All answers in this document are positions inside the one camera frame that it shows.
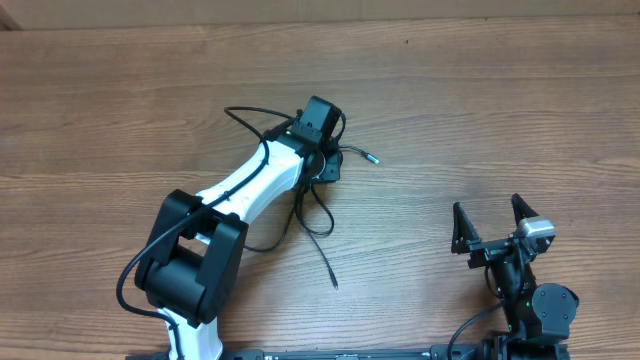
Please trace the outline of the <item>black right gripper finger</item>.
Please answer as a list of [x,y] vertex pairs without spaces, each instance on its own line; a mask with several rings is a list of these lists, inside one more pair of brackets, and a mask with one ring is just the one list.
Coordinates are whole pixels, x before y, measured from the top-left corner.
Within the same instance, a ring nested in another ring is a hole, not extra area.
[[523,219],[539,216],[518,193],[514,193],[511,196],[511,205],[516,224],[519,224]]
[[451,240],[452,253],[469,253],[480,243],[481,237],[466,215],[460,202],[453,204],[453,233]]

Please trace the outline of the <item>black cable silver plug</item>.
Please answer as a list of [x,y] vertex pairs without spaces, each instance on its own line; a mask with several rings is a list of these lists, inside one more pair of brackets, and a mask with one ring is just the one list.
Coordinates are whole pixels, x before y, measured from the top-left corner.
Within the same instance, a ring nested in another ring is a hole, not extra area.
[[[378,165],[380,163],[380,160],[375,155],[373,155],[370,152],[367,152],[366,150],[364,150],[362,148],[359,148],[359,147],[353,146],[353,145],[341,145],[340,144],[341,137],[342,137],[344,131],[346,130],[346,115],[344,113],[342,113],[340,115],[340,121],[341,121],[341,128],[340,128],[340,131],[338,132],[338,134],[336,136],[330,136],[326,141],[321,141],[317,146],[315,146],[311,150],[311,152],[308,155],[306,155],[304,157],[302,172],[301,172],[301,175],[300,175],[299,180],[298,180],[298,185],[304,185],[304,184],[306,184],[308,182],[312,182],[309,178],[307,178],[305,176],[305,161],[306,161],[307,157],[309,155],[311,155],[313,152],[315,152],[316,150],[321,150],[322,152],[327,151],[327,150],[339,150],[342,153],[343,162],[344,162],[343,151],[347,150],[347,151],[351,151],[351,152],[359,154],[364,159],[366,159],[367,161],[369,161],[370,163],[373,163],[375,165]],[[335,182],[313,182],[313,183],[316,186],[318,184],[331,184],[331,183],[335,183]]]

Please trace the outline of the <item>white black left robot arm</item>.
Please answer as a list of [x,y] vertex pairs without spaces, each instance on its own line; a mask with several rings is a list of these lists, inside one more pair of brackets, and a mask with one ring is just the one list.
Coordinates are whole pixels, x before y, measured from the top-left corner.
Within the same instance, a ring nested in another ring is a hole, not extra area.
[[218,359],[217,318],[234,287],[250,224],[282,193],[296,192],[289,218],[301,220],[307,193],[339,178],[346,117],[317,96],[259,134],[255,154],[218,185],[163,201],[147,244],[124,269],[165,322],[163,359]]

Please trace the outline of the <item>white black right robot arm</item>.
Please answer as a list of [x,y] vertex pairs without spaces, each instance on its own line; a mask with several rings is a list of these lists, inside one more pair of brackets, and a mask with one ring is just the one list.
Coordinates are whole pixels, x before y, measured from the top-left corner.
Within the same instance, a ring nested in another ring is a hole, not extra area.
[[[568,359],[570,325],[579,297],[556,284],[539,285],[531,263],[545,253],[555,236],[552,222],[517,193],[511,196],[516,228],[504,239],[483,241],[456,202],[452,206],[451,252],[467,254],[468,267],[484,270],[485,285],[497,303],[461,325],[446,345],[448,359]],[[507,331],[492,331],[478,346],[456,341],[471,325],[502,310]]]

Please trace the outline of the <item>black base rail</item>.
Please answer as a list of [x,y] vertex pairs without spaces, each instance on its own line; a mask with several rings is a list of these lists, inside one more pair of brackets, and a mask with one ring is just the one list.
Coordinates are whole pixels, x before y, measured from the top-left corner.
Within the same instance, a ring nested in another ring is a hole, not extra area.
[[566,345],[549,347],[525,346],[510,344],[510,348],[498,355],[481,345],[454,345],[451,356],[448,356],[447,345],[433,345],[429,349],[418,350],[370,350],[370,351],[292,351],[264,352],[262,350],[227,351],[220,356],[221,360],[570,360]]

